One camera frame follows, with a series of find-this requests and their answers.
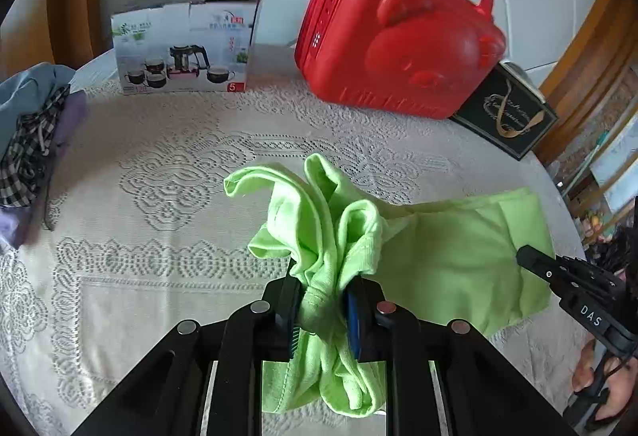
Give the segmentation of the red bear suitcase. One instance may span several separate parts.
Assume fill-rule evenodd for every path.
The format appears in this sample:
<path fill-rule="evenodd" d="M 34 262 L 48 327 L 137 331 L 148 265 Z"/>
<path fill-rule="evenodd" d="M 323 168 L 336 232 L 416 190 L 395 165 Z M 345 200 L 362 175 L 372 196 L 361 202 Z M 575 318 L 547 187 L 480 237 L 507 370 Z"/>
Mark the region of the red bear suitcase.
<path fill-rule="evenodd" d="M 446 119 L 503 57 L 494 0 L 309 0 L 294 59 L 332 104 Z"/>

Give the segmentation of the white lace tablecloth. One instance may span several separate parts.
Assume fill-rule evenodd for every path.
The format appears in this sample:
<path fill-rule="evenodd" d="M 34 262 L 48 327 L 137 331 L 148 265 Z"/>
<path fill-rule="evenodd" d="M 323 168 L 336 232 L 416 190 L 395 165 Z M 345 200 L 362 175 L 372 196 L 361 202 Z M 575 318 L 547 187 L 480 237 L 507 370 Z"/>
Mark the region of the white lace tablecloth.
<path fill-rule="evenodd" d="M 238 94 L 126 96 L 114 80 L 87 93 L 49 206 L 1 250 L 1 372 L 41 435 L 72 433 L 179 320 L 224 318 L 284 271 L 248 252 L 268 192 L 224 194 L 243 166 L 301 171 L 320 153 L 397 205 L 527 187 L 557 253 L 582 255 L 542 164 L 451 122 L 329 105 L 279 78 Z"/>

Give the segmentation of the wooden chair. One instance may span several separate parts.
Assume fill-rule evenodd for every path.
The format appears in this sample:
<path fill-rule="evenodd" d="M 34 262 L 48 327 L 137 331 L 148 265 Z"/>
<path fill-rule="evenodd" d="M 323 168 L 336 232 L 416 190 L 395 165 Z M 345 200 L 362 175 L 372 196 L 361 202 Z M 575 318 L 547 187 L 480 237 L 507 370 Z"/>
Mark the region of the wooden chair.
<path fill-rule="evenodd" d="M 558 159 L 603 110 L 637 56 L 637 0 L 595 0 L 565 54 L 541 85 L 558 121 L 533 149 Z"/>

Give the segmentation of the dark green gift bag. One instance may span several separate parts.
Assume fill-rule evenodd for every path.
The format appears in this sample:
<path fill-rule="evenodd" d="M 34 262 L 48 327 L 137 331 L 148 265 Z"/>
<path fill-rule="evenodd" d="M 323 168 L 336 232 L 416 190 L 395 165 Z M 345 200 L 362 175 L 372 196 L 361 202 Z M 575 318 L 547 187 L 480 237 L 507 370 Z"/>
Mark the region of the dark green gift bag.
<path fill-rule="evenodd" d="M 558 121 L 527 72 L 501 60 L 451 120 L 520 161 Z"/>

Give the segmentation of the tea set box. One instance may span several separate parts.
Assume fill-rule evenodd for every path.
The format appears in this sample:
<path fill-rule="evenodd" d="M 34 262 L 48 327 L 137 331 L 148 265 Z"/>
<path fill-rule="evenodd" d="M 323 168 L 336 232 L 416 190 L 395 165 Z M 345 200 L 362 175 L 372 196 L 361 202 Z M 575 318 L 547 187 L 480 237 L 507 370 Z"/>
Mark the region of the tea set box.
<path fill-rule="evenodd" d="M 262 0 L 134 0 L 110 18 L 122 92 L 243 92 Z"/>

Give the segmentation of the green t-shirt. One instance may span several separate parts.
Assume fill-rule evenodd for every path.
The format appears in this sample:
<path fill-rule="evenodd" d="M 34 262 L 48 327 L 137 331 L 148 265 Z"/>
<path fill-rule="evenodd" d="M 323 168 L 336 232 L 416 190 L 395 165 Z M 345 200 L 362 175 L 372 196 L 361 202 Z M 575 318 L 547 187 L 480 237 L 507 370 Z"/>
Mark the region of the green t-shirt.
<path fill-rule="evenodd" d="M 522 246 L 553 250 L 539 197 L 528 189 L 392 205 L 319 154 L 307 157 L 302 175 L 272 163 L 224 181 L 230 197 L 263 188 L 272 196 L 249 251 L 291 258 L 291 275 L 304 289 L 293 358 L 263 366 L 268 413 L 323 401 L 342 416 L 364 418 L 385 404 L 385 367 L 358 363 L 339 310 L 358 275 L 421 319 L 465 319 L 488 337 L 548 305 L 548 286 L 516 261 Z"/>

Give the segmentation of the pile of folded clothes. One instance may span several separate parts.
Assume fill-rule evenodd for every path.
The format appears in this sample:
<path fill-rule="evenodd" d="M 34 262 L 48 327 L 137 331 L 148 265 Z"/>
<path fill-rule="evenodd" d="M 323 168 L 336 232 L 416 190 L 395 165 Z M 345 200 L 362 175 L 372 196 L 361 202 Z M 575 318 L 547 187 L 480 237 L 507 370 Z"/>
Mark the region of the pile of folded clothes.
<path fill-rule="evenodd" d="M 37 64 L 1 83 L 1 241 L 23 245 L 35 203 L 49 194 L 57 160 L 88 111 L 70 67 Z"/>

